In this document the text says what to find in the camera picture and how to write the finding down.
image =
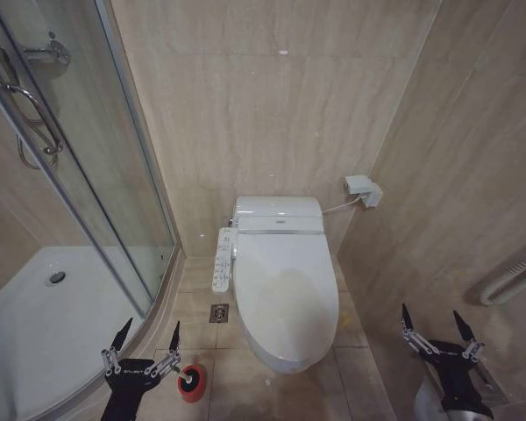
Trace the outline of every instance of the bidet control panel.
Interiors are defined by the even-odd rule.
[[[235,254],[238,228],[220,228],[218,233],[217,255],[214,259],[212,292],[223,294],[230,287],[231,260]]]

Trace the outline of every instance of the toilet tank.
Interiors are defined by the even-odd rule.
[[[241,217],[322,218],[322,208],[314,197],[240,196],[236,199],[233,226]]]

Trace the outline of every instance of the red object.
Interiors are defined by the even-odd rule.
[[[207,375],[204,366],[201,364],[193,364],[186,366],[183,373],[193,377],[193,381],[187,384],[181,377],[177,378],[177,389],[181,393],[181,397],[187,403],[195,403],[199,401],[203,395],[207,385]]]

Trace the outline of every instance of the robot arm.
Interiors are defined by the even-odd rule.
[[[485,344],[475,339],[470,326],[456,311],[454,318],[462,339],[469,342],[467,348],[450,342],[427,340],[415,332],[405,304],[402,306],[403,339],[437,370],[444,392],[441,404],[447,414],[452,414],[453,419],[471,419],[467,417],[472,413],[478,415],[475,419],[493,419],[493,413],[483,404],[469,375]]]
[[[119,360],[118,354],[131,327],[132,318],[124,325],[111,344],[101,354],[105,368],[105,380],[111,388],[111,396],[103,412],[102,421],[134,421],[139,411],[142,396],[160,384],[170,372],[175,371],[187,383],[193,381],[191,375],[183,373],[177,348],[179,345],[179,325],[174,330],[169,354],[160,362],[144,359]]]

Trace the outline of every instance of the wall outlet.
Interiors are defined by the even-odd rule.
[[[367,208],[378,206],[382,198],[382,189],[366,175],[349,175],[345,177],[345,189],[350,195],[360,195]]]

